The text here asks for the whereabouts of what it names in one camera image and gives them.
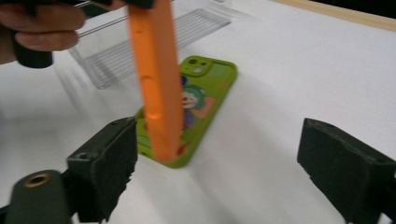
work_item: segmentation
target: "white table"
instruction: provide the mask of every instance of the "white table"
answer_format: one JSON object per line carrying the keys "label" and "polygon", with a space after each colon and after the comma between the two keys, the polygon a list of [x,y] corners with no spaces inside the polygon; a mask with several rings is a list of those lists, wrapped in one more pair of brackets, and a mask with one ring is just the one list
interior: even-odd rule
{"label": "white table", "polygon": [[[231,25],[179,53],[239,67],[191,163],[140,157],[110,223],[344,223],[296,161],[304,118],[396,159],[396,33],[271,1],[233,7]],[[142,105],[135,77],[99,91],[67,51],[55,56],[44,70],[0,67],[0,206],[20,178],[65,170],[68,155]]]}

